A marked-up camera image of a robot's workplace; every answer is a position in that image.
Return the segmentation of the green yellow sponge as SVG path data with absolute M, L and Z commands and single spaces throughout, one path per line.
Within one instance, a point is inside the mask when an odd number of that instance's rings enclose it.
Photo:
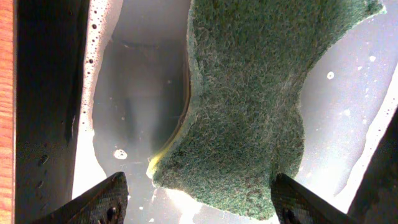
M 296 176 L 302 161 L 299 101 L 309 71 L 383 8 L 367 0 L 192 1 L 190 102 L 147 176 L 219 210 L 270 219 L 272 179 Z

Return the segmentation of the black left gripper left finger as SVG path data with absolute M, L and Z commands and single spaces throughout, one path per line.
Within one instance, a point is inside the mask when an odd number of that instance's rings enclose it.
M 33 224 L 123 224 L 128 203 L 125 173 L 104 181 Z

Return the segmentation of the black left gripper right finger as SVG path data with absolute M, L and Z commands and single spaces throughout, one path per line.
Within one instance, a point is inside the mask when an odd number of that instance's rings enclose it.
M 283 224 L 357 224 L 355 219 L 283 173 L 271 182 L 271 200 Z

